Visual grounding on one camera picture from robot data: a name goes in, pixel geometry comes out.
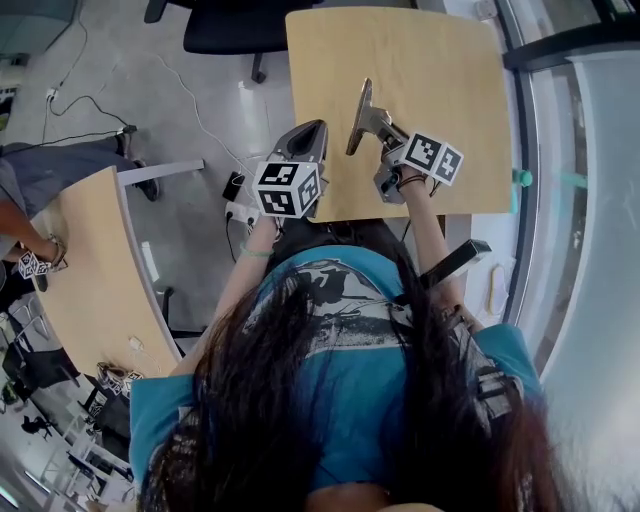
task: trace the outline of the curved wooden desk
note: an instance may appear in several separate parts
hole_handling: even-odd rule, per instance
[[[180,354],[146,276],[124,184],[115,168],[105,169],[63,191],[40,214],[36,224],[67,244],[69,267],[48,274],[49,288],[38,298],[78,371],[95,375],[105,361],[145,377],[165,376]],[[132,337],[144,353],[131,348]]]

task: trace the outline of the long dark hair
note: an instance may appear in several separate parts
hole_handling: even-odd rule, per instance
[[[411,265],[396,263],[413,329],[396,329],[407,366],[404,435],[381,437],[392,501],[447,512],[562,509],[542,402],[523,401],[505,382],[511,413],[488,434],[462,348]],[[291,270],[259,314],[250,318],[254,291],[218,323],[195,372],[194,408],[154,457],[142,510],[303,509],[322,456],[313,404],[304,410],[296,394],[313,337],[310,299]]]

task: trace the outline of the teal object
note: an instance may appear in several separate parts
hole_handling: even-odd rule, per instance
[[[562,172],[560,173],[560,179],[563,183],[567,183],[576,188],[587,189],[588,180],[584,174],[578,174],[575,172]]]
[[[531,171],[513,169],[511,173],[511,213],[518,213],[518,186],[528,187],[533,183]]]

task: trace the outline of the gray pants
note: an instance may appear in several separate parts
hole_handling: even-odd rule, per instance
[[[118,172],[136,168],[133,162],[116,153],[119,149],[116,137],[17,151],[26,147],[30,145],[9,144],[3,149],[2,158],[13,168],[30,219],[65,188],[106,167],[114,165]]]

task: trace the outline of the gray floor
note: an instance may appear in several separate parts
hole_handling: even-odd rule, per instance
[[[189,12],[169,5],[160,23],[143,23],[146,0],[86,0],[81,19],[89,31],[82,58],[53,103],[63,110],[83,94],[107,111],[135,124],[135,156],[148,163],[203,158],[203,172],[162,180],[163,196],[149,203],[137,189],[128,192],[139,242],[148,242],[161,291],[172,286],[170,323],[189,329],[207,324],[233,262],[225,237],[224,185],[238,164],[198,126],[193,102],[178,78],[195,94],[202,124],[247,165],[255,166],[274,142],[294,126],[286,53],[265,56],[267,81],[249,80],[251,56],[202,56],[185,53],[182,37]],[[344,2],[408,6],[407,1]],[[4,142],[41,142],[45,97],[78,55],[84,33],[74,23],[42,56],[32,59],[14,105]],[[61,118],[49,115],[46,140],[119,128],[81,100]],[[244,237],[232,223],[234,246]]]

